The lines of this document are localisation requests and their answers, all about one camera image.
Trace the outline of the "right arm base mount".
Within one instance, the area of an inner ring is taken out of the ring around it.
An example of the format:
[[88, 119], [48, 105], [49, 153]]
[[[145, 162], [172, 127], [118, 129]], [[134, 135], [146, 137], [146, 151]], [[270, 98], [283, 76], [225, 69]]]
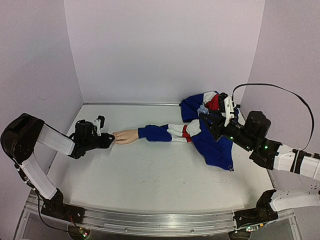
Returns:
[[235, 229], [241, 230], [277, 220], [278, 213], [271, 207], [271, 199], [275, 192], [275, 189], [265, 191], [254, 208], [235, 211], [233, 217], [236, 223]]

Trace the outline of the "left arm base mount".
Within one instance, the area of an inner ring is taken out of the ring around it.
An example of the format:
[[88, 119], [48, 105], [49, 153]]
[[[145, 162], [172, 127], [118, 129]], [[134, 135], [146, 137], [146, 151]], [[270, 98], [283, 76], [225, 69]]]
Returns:
[[85, 209], [83, 207], [64, 203], [64, 195], [57, 188], [51, 199], [39, 195], [43, 201], [40, 213], [42, 215], [69, 221], [73, 224], [81, 224], [84, 220]]

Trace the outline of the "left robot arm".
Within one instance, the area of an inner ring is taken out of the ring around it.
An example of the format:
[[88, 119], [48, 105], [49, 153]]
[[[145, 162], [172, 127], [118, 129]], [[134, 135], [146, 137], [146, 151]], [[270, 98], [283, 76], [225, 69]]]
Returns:
[[4, 153], [14, 162], [23, 181], [47, 200], [47, 206], [56, 218], [64, 218], [67, 206], [54, 198], [58, 188], [48, 178], [35, 156], [36, 145], [46, 146], [60, 154], [78, 160], [88, 151], [108, 149], [115, 137], [101, 132], [105, 118], [99, 115], [94, 122], [79, 120], [74, 133], [67, 136], [44, 120], [23, 113], [2, 132], [0, 144]]

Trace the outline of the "nail polish bottle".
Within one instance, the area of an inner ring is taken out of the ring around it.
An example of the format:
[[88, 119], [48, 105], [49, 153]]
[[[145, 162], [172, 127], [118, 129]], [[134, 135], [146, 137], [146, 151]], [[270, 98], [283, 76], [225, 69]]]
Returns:
[[209, 110], [202, 104], [197, 109], [197, 113], [198, 113], [198, 115], [200, 115], [200, 114], [208, 115], [209, 114]]

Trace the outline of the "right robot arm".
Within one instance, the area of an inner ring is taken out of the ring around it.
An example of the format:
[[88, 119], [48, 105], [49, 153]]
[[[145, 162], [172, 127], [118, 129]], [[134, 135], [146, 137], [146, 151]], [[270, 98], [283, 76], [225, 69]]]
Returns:
[[[199, 115], [215, 141], [225, 137], [242, 149], [250, 152], [249, 158], [258, 166], [268, 170], [286, 171], [320, 179], [320, 155], [289, 147], [266, 138], [271, 121], [261, 111], [251, 111], [243, 125], [227, 118], [217, 110]], [[265, 191], [256, 203], [257, 209], [280, 212], [286, 209], [320, 205], [320, 192], [311, 189]]]

